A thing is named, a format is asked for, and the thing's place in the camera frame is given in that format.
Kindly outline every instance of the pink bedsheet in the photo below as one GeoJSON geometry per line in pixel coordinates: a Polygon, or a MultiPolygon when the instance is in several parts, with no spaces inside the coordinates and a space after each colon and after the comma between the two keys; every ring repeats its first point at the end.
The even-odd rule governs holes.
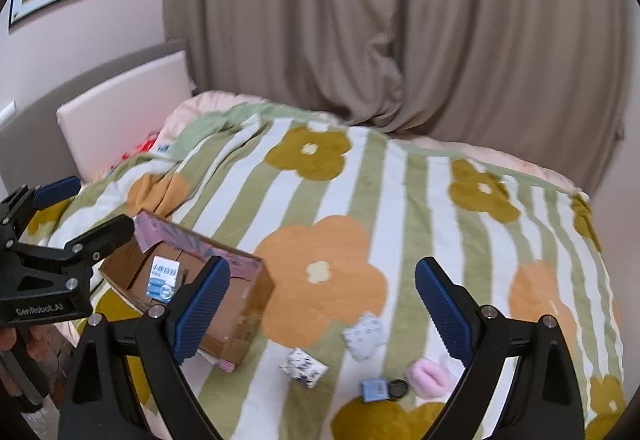
{"type": "MultiPolygon", "coordinates": [[[[192,99],[185,100],[167,118],[164,128],[162,128],[162,131],[158,136],[154,149],[161,149],[162,147],[171,144],[187,124],[196,118],[199,118],[204,113],[228,110],[229,108],[242,103],[257,104],[260,102],[267,102],[267,100],[261,97],[236,95],[220,91],[204,92],[192,99]]],[[[318,115],[329,123],[341,123],[340,118],[331,113],[319,112],[318,115]]],[[[412,142],[423,149],[452,149],[461,151],[467,156],[480,162],[526,173],[568,191],[575,189],[574,183],[560,173],[532,164],[531,162],[526,162],[525,160],[510,154],[496,151],[495,149],[471,146],[470,144],[464,144],[461,142],[441,142],[428,136],[403,135],[398,136],[397,138],[399,140],[412,142]]]]}

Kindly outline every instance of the human hand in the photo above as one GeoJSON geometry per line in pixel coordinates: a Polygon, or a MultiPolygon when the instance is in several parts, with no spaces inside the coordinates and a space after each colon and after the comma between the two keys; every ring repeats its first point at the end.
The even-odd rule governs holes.
{"type": "MultiPolygon", "coordinates": [[[[32,340],[27,344],[27,353],[34,360],[44,360],[47,355],[47,325],[37,325],[30,328],[32,340]]],[[[16,340],[15,328],[0,328],[0,351],[7,351],[14,347],[16,340]]],[[[0,381],[11,396],[20,396],[22,391],[0,364],[0,381]]]]}

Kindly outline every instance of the beige curtain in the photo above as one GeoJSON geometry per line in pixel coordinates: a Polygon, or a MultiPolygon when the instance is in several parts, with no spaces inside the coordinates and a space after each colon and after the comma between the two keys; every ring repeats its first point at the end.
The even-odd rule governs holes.
{"type": "Polygon", "coordinates": [[[629,86],[626,0],[164,0],[201,90],[503,150],[594,192],[629,86]]]}

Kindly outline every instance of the pink fabric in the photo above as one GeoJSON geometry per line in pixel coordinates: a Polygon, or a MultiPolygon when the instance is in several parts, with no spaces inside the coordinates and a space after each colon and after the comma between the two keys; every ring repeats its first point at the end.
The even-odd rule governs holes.
{"type": "Polygon", "coordinates": [[[167,117],[154,149],[171,144],[187,124],[201,117],[204,113],[224,112],[238,104],[261,104],[263,102],[266,100],[260,97],[236,95],[228,92],[203,92],[198,96],[191,97],[191,99],[184,100],[167,117]]]}
{"type": "MultiPolygon", "coordinates": [[[[161,146],[171,144],[180,132],[190,122],[196,120],[204,113],[207,112],[223,112],[237,106],[238,104],[258,104],[267,102],[261,97],[249,96],[249,95],[236,95],[229,92],[204,92],[192,99],[185,100],[174,110],[174,112],[167,118],[164,128],[154,149],[159,149],[161,146]]],[[[318,113],[322,120],[330,124],[340,124],[342,121],[332,113],[318,113]]],[[[573,191],[575,185],[568,178],[552,171],[551,169],[545,169],[537,166],[525,160],[521,160],[510,154],[496,151],[495,149],[489,149],[487,147],[471,146],[469,144],[463,144],[461,142],[441,142],[430,138],[428,136],[412,136],[405,134],[402,136],[396,136],[398,140],[409,141],[415,146],[423,149],[450,149],[460,151],[470,158],[478,160],[479,162],[485,162],[487,164],[497,165],[506,169],[511,169],[521,173],[529,174],[545,180],[551,184],[554,184],[567,191],[573,191]]]]}
{"type": "Polygon", "coordinates": [[[479,162],[485,162],[491,165],[497,165],[506,169],[525,173],[541,180],[545,180],[553,185],[557,185],[559,188],[567,191],[574,191],[575,185],[566,176],[553,171],[540,167],[539,165],[532,164],[526,160],[522,160],[516,156],[496,151],[488,147],[472,146],[471,144],[464,144],[462,142],[441,142],[430,138],[428,136],[406,136],[402,138],[408,140],[415,146],[423,149],[450,149],[460,151],[466,154],[468,157],[478,160],[479,162]]]}
{"type": "Polygon", "coordinates": [[[453,389],[454,379],[443,365],[429,359],[418,359],[406,370],[406,380],[423,400],[440,398],[453,389]]]}

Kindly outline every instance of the striped blanket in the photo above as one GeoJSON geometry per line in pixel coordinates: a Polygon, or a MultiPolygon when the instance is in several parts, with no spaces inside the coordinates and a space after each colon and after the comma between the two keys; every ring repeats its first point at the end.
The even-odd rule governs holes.
{"type": "MultiPolygon", "coordinates": [[[[242,105],[204,115],[167,152],[133,157],[70,204],[39,214],[30,241],[62,246],[143,208],[263,257],[276,283],[235,373],[202,356],[183,366],[224,438],[366,440],[381,430],[384,438],[422,438],[448,395],[365,405],[358,390],[367,378],[404,378],[423,356],[462,372],[415,291],[424,256],[436,257],[479,304],[524,320],[556,315],[587,438],[601,438],[623,410],[616,305],[581,192],[369,128],[329,126],[301,110],[242,105]],[[366,311],[380,317],[386,344],[357,362],[340,333],[366,311]],[[312,390],[279,368],[296,346],[329,366],[312,390]]],[[[94,306],[110,319],[136,314],[105,282],[94,306]]],[[[141,367],[131,369],[154,410],[141,367]]],[[[513,370],[514,360],[478,438],[493,430],[513,370]]]]}

